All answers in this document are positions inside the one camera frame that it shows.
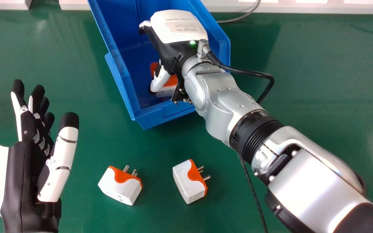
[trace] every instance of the cable connector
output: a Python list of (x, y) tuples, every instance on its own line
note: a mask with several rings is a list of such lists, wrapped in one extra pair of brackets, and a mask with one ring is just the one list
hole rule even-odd
[(136, 169), (133, 170), (132, 174), (126, 173), (128, 169), (128, 165), (125, 166), (123, 171), (109, 166), (98, 186), (109, 197), (126, 205), (133, 205), (143, 186), (141, 179), (137, 177)]
[(206, 180), (210, 176), (202, 178), (201, 172), (204, 166), (197, 168), (194, 161), (189, 159), (172, 168), (176, 187), (187, 204), (195, 202), (207, 195)]

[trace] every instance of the power adapter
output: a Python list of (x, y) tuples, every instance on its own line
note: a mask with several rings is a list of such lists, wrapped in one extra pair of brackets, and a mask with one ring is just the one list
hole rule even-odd
[(123, 171), (109, 166), (98, 186), (109, 197), (126, 205), (133, 205), (143, 186), (141, 179), (137, 177), (136, 169), (132, 174), (127, 173), (128, 169), (128, 165)]
[(210, 178), (202, 178), (201, 172), (204, 166), (197, 168), (194, 161), (189, 159), (172, 168), (176, 187), (187, 204), (195, 202), (207, 195), (207, 185), (205, 181)]

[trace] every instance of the gray cable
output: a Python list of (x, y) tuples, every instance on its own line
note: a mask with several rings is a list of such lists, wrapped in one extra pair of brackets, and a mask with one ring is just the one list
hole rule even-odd
[(229, 23), (229, 22), (234, 22), (234, 21), (245, 18), (245, 17), (249, 16), (251, 13), (253, 13), (259, 7), (261, 1), (262, 0), (258, 0), (257, 4), (253, 7), (253, 9), (251, 9), (249, 12), (245, 13), (244, 15), (241, 15), (241, 16), (239, 16), (237, 18), (233, 18), (233, 19), (219, 20), (219, 21), (217, 21), (217, 23), (219, 23), (219, 24)]

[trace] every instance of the black ribbed joint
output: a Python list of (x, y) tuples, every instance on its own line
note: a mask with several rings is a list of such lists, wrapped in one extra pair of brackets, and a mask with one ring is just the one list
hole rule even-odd
[(249, 114), (233, 129), (230, 145), (251, 164), (256, 151), (274, 131), (283, 125), (271, 116), (260, 113)]

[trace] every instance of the robotic hand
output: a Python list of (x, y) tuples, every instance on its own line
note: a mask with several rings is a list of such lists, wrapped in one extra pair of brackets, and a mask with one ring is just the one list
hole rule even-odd
[(62, 192), (74, 158), (79, 118), (65, 113), (55, 145), (50, 137), (54, 115), (43, 86), (32, 92), (28, 107), (24, 84), (15, 80), (11, 91), (18, 142), (0, 146), (0, 216), (7, 233), (58, 232)]
[(209, 134), (251, 165), (268, 188), (268, 207), (286, 227), (298, 233), (373, 232), (373, 204), (365, 198), (359, 176), (241, 91), (225, 72), (238, 69), (216, 58), (206, 31), (191, 12), (155, 12), (139, 30), (160, 58), (150, 92), (165, 84), (166, 73), (176, 74), (178, 87), (172, 101), (193, 104)]

